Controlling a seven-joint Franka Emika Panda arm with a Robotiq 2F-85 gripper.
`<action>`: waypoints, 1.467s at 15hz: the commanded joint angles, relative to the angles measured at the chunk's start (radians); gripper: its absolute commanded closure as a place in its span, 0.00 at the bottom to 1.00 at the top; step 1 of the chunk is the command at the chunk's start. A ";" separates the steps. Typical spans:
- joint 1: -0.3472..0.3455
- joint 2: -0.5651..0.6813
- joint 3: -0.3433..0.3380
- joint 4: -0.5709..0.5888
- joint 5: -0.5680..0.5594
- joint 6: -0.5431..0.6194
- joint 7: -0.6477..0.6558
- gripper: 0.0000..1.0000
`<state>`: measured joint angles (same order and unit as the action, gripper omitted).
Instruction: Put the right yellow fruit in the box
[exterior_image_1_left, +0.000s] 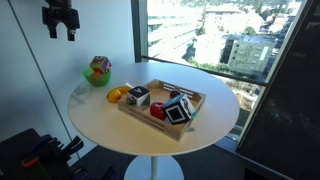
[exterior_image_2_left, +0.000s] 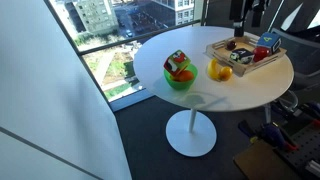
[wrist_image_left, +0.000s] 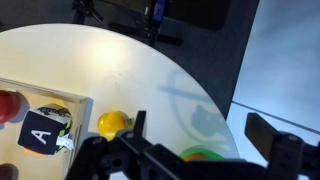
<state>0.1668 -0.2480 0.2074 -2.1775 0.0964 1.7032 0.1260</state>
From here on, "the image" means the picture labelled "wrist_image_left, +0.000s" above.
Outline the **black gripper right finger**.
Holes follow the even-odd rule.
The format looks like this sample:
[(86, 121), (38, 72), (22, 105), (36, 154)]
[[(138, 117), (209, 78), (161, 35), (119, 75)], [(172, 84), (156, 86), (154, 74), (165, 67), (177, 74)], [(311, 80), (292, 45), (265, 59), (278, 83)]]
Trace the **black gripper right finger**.
[(277, 144), (282, 138), (282, 134), (258, 113), (247, 114), (245, 136), (266, 161), (274, 158)]

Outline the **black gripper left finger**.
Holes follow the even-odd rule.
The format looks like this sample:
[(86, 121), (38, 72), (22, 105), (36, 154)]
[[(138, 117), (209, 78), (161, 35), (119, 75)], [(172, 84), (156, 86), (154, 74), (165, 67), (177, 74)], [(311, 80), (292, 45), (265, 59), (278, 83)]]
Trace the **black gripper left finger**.
[(142, 136), (143, 130), (144, 130), (144, 124), (146, 119), (146, 112), (145, 111), (139, 111), (136, 116), (136, 121), (134, 124), (133, 131), (135, 134)]

